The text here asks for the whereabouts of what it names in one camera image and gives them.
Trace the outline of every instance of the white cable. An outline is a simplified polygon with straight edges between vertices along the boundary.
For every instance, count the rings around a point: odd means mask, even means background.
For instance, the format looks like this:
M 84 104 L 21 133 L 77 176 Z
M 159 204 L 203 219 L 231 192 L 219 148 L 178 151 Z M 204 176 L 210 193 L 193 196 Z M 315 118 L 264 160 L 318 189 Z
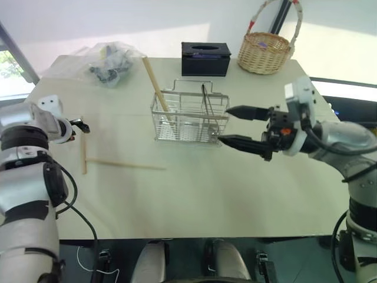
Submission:
M 80 266 L 83 270 L 88 271 L 88 272 L 93 272 L 93 270 L 90 270 L 90 269 L 84 267 L 84 266 L 81 264 L 80 259 L 79 259 L 79 257 L 78 257 L 78 252 L 79 252 L 80 248 L 81 248 L 81 247 L 79 246 L 79 247 L 77 248 L 77 252 L 76 252 L 77 263 L 79 264 L 79 266 Z M 102 273 L 102 274 L 107 274 L 107 275 L 117 273 L 117 276 L 116 276 L 116 278 L 115 278 L 115 282 L 114 282 L 114 283 L 117 283 L 117 281 L 118 281 L 118 277 L 119 277 L 119 273 L 120 273 L 119 268 L 116 269 L 116 270 L 114 270 L 114 271 L 111 271 L 111 272 L 105 272 L 105 271 L 98 270 L 98 269 L 97 269 L 96 271 L 99 272 L 99 273 Z

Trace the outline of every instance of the tree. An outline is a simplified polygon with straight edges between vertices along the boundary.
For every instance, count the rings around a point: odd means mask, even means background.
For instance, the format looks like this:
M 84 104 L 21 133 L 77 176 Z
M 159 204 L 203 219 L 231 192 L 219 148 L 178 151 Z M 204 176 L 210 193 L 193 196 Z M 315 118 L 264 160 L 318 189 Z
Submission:
M 0 78 L 20 77 L 21 71 L 17 61 L 8 50 L 0 52 Z

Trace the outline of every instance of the black cable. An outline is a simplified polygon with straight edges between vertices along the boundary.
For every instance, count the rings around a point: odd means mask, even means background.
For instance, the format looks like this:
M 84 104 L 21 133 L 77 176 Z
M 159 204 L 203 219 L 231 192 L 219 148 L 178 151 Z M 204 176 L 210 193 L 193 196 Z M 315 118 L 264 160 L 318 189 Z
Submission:
M 90 230 L 92 231 L 93 233 L 93 237 L 94 237 L 94 263 L 93 263 L 93 271 L 92 271 L 92 282 L 95 281 L 95 277 L 96 277 L 96 274 L 97 274 L 97 269 L 98 269 L 98 260 L 97 260 L 97 256 L 98 254 L 100 253 L 100 246 L 99 246 L 99 241 L 98 241 L 98 237 L 97 237 L 97 233 L 92 225 L 92 223 L 90 223 L 90 221 L 77 209 L 75 208 L 73 205 L 70 206 L 70 208 L 77 213 L 78 216 L 81 217 L 81 219 L 89 226 Z
M 339 154 L 339 155 L 345 155 L 345 156 L 355 156 L 355 155 L 361 155 L 361 154 L 367 154 L 371 152 L 377 151 L 377 146 L 369 147 L 367 149 L 356 149 L 356 150 L 342 150 L 337 149 L 333 146 L 329 146 L 327 144 L 324 144 L 323 141 L 321 141 L 320 138 L 316 134 L 314 134 L 314 131 L 311 127 L 306 127 L 305 132 L 307 136 L 310 138 L 310 140 L 321 149 L 324 149 L 328 152 Z
M 72 177 L 72 175 L 63 167 L 61 166 L 58 162 L 56 162 L 54 160 L 54 163 L 59 166 L 59 168 L 64 172 L 64 174 L 69 178 L 69 180 L 71 181 L 72 185 L 73 185 L 73 198 L 71 200 L 70 203 L 68 202 L 64 202 L 67 206 L 65 208 L 62 208 L 61 210 L 58 210 L 56 212 L 56 215 L 58 216 L 60 213 L 63 213 L 65 211 L 67 211 L 69 208 L 72 207 L 72 205 L 76 202 L 76 199 L 77 199 L 77 194 L 78 194 L 78 189 L 77 189 L 77 184 L 75 182 L 75 179 Z
M 339 218 L 339 220 L 335 224 L 334 231 L 332 232 L 332 235 L 331 235 L 331 246 L 330 246 L 331 263 L 332 263 L 332 266 L 334 267 L 336 277 L 338 278 L 338 281 L 340 283 L 344 283 L 344 280 L 342 278 L 342 274 L 340 274 L 338 263 L 336 262 L 336 256 L 335 256 L 336 234 L 338 234 L 340 224 L 343 222 L 346 216 L 347 216 L 347 211 L 342 214 L 342 216 Z

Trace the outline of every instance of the white wall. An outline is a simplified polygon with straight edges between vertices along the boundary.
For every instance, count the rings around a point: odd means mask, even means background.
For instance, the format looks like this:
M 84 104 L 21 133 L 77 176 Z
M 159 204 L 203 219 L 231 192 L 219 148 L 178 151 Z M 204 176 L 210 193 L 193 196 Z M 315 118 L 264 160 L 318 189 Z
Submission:
M 294 59 L 312 77 L 377 84 L 377 0 L 301 0 Z M 292 6 L 280 35 L 291 39 Z
M 236 57 L 262 0 L 2 0 L 0 19 L 40 73 L 61 54 L 122 41 L 150 57 L 180 57 L 181 42 L 226 42 Z M 280 0 L 254 26 L 268 31 Z

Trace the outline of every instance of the white table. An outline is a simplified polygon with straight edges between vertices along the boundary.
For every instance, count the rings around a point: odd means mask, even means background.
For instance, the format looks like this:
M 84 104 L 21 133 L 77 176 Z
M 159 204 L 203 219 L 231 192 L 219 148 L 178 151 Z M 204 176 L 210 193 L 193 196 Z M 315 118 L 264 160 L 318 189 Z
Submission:
M 180 78 L 180 59 L 152 58 L 151 65 L 161 88 L 171 87 Z M 274 75 L 250 74 L 232 60 L 225 78 L 200 78 L 211 79 L 214 91 L 228 94 L 231 106 L 280 104 L 286 109 L 284 85 L 303 74 L 294 60 Z M 140 63 L 115 89 L 42 78 L 28 98 L 37 101 L 58 94 L 67 118 L 84 116 L 91 127 L 88 157 L 166 168 L 88 163 L 88 173 L 82 175 L 79 140 L 51 145 L 54 158 L 75 177 L 79 187 L 76 207 L 95 226 L 99 238 L 331 233 L 348 207 L 347 187 L 335 169 L 305 154 L 287 157 L 278 153 L 265 162 L 227 146 L 155 141 L 150 113 L 153 93 Z M 318 120 L 336 119 L 318 93 L 316 99 Z M 225 134 L 260 140 L 265 127 L 263 121 L 232 117 Z M 61 239 L 92 238 L 86 224 L 70 210 L 58 219 L 58 228 Z

